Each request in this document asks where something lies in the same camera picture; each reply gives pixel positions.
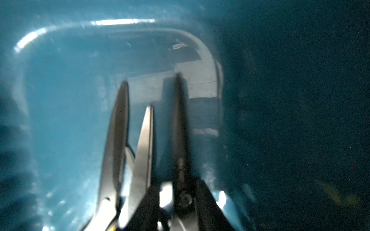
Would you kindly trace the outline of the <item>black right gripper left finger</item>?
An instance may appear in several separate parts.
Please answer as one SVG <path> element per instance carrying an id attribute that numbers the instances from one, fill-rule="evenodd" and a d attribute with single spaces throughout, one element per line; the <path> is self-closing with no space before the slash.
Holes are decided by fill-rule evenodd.
<path id="1" fill-rule="evenodd" d="M 151 185 L 123 231 L 156 231 L 160 208 L 160 186 Z"/>

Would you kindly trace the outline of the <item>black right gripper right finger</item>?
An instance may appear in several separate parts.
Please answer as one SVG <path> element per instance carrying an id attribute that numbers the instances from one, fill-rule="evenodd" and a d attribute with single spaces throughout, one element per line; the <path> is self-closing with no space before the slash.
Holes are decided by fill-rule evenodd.
<path id="1" fill-rule="evenodd" d="M 195 190 L 199 230 L 234 231 L 203 180 L 196 179 Z"/>

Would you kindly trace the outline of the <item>large black scissors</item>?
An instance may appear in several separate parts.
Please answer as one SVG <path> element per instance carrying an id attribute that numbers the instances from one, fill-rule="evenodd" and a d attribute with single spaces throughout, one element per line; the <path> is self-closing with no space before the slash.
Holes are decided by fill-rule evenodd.
<path id="1" fill-rule="evenodd" d="M 195 179 L 192 175 L 188 120 L 186 109 L 186 82 L 180 73 L 174 80 L 172 114 L 172 193 L 173 214 L 171 231 L 198 231 Z"/>

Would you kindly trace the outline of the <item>blue handled scissors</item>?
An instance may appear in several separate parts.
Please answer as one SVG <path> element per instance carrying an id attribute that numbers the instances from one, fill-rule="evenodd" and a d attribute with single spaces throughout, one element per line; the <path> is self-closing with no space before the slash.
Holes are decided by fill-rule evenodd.
<path id="1" fill-rule="evenodd" d="M 122 230 L 151 186 L 153 107 L 146 107 L 135 155 L 127 145 L 128 127 L 129 86 L 123 81 L 108 128 L 96 211 L 85 231 Z"/>

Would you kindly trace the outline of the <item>teal plastic storage box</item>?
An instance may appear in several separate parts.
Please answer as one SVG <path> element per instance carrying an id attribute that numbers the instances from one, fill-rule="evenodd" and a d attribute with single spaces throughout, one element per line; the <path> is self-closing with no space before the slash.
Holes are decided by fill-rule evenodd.
<path id="1" fill-rule="evenodd" d="M 369 1 L 1 1 L 1 230 L 84 231 L 126 81 L 171 231 L 177 73 L 234 231 L 369 230 Z"/>

